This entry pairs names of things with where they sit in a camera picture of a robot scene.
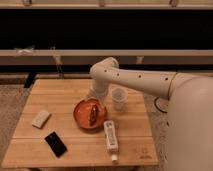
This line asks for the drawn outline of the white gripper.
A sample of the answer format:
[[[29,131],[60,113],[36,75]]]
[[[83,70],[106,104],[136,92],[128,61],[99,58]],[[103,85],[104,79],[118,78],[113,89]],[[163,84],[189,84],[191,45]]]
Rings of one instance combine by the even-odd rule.
[[[108,85],[97,81],[92,81],[88,92],[89,97],[103,101],[108,94]]]

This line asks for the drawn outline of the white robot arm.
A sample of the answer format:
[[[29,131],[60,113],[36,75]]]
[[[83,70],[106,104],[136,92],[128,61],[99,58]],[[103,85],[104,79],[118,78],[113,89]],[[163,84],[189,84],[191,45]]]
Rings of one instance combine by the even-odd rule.
[[[113,57],[94,64],[90,77],[96,97],[113,83],[168,101],[164,171],[213,171],[213,77],[125,70]]]

